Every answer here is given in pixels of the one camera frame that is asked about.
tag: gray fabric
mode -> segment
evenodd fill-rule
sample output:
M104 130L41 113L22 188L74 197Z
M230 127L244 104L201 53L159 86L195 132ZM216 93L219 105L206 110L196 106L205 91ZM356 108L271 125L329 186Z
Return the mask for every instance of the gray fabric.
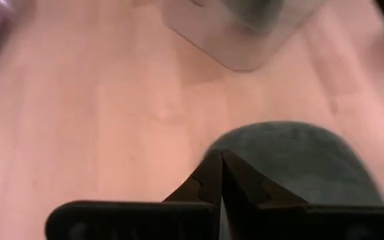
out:
M210 149L232 150L310 203L384 205L356 154L344 140L320 127L296 122L256 123L226 133ZM230 239L224 213L220 239Z

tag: wooden floor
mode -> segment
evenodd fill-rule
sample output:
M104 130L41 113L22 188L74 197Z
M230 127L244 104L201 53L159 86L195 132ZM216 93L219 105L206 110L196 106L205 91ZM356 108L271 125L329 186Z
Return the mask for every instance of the wooden floor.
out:
M39 0L0 52L0 239L44 239L75 199L160 201L222 133L298 120L344 136L384 192L384 20L329 0L263 68L234 73L154 0Z

